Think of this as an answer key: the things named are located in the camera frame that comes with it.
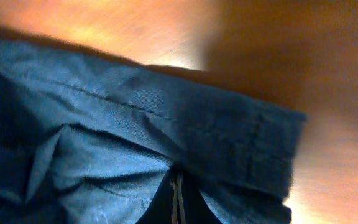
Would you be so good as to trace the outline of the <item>dark blue shorts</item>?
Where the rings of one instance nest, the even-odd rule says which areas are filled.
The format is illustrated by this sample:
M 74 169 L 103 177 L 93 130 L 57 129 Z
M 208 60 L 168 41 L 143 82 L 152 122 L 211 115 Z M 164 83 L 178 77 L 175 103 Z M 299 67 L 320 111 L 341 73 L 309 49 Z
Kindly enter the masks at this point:
M 290 223 L 305 117 L 0 39 L 0 223 Z

